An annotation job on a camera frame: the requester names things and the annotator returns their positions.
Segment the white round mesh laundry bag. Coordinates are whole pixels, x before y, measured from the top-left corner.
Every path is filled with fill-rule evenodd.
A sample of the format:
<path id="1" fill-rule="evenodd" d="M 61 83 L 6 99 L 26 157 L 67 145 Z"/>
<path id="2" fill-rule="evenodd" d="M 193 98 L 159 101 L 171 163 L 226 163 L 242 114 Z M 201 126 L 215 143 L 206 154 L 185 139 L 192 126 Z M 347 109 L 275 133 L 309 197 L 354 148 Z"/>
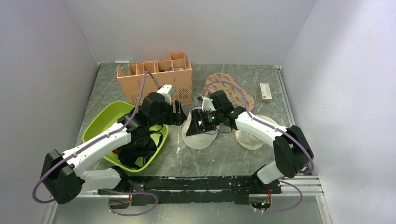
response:
<path id="1" fill-rule="evenodd" d="M 212 144 L 212 142 L 217 137 L 218 131 L 214 130 L 214 131 L 209 131 L 207 133 L 200 133 L 197 135 L 187 136 L 186 135 L 187 130 L 188 130 L 188 127 L 190 126 L 191 121 L 192 121 L 191 112 L 194 109 L 201 109 L 201 106 L 195 106 L 189 111 L 187 120 L 183 124 L 181 134 L 182 134 L 184 143 L 188 147 L 193 148 L 193 149 L 204 149 L 204 148 L 209 147 Z"/>

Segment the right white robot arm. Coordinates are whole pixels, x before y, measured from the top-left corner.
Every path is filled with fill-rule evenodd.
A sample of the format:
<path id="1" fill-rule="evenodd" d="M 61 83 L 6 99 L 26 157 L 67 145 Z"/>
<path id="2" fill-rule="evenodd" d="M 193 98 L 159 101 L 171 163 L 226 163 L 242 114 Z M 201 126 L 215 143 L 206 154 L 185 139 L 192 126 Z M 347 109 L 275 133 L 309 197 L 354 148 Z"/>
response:
<path id="1" fill-rule="evenodd" d="M 254 174 L 256 178 L 252 180 L 252 188 L 255 192 L 264 193 L 270 183 L 277 179 L 293 178 L 307 165 L 314 168 L 313 152 L 298 126 L 279 126 L 253 115 L 241 106 L 234 107 L 223 91 L 201 97 L 201 100 L 202 105 L 189 112 L 182 128 L 183 140 L 189 147 L 209 147 L 221 124 L 246 132 L 272 146 L 274 160 Z"/>

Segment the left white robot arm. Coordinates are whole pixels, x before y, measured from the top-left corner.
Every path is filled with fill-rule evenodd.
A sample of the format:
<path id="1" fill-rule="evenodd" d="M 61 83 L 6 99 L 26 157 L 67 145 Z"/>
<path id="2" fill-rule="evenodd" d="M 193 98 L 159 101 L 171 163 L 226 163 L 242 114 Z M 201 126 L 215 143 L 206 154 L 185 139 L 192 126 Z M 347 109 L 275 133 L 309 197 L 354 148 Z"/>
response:
<path id="1" fill-rule="evenodd" d="M 136 105 L 102 133 L 87 142 L 66 150 L 48 152 L 44 159 L 40 181 L 35 185 L 32 197 L 43 203 L 36 196 L 40 184 L 44 184 L 52 195 L 51 202 L 65 204 L 79 193 L 94 189 L 112 189 L 117 194 L 127 192 L 129 180 L 117 168 L 88 172 L 98 159 L 117 149 L 124 151 L 140 139 L 150 138 L 150 128 L 156 125 L 182 125 L 187 116 L 179 100 L 168 101 L 168 93 L 152 92 L 140 106 Z"/>

